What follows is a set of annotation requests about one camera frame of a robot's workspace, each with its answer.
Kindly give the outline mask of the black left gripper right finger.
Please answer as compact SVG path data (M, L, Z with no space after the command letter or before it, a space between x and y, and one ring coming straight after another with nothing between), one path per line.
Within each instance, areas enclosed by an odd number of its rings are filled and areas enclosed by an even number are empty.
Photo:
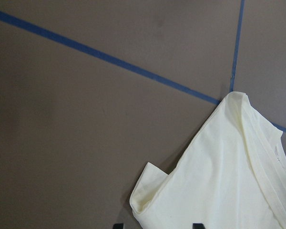
M193 223L193 229L203 229L203 223Z

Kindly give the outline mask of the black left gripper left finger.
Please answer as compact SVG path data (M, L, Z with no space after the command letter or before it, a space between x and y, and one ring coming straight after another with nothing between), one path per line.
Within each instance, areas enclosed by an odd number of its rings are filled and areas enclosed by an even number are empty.
M113 229L124 229L123 223L116 223L113 225Z

